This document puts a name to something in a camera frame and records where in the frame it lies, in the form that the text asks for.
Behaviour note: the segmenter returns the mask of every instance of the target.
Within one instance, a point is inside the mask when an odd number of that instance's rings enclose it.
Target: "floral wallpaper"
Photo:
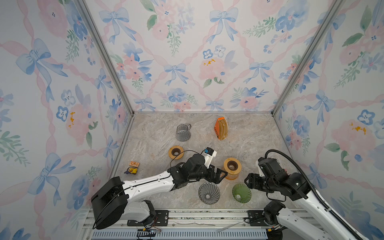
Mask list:
[[[293,158],[368,239],[384,239],[383,8],[346,1],[275,114]]]
[[[77,239],[129,113],[71,0],[0,22],[0,239]]]
[[[332,1],[86,3],[134,111],[180,112],[272,110]]]

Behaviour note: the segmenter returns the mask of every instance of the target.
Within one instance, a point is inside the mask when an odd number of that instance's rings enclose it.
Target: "glass cup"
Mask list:
[[[191,138],[191,132],[189,131],[191,129],[191,124],[180,124],[177,126],[176,129],[176,139],[180,142],[185,142],[186,140]]]

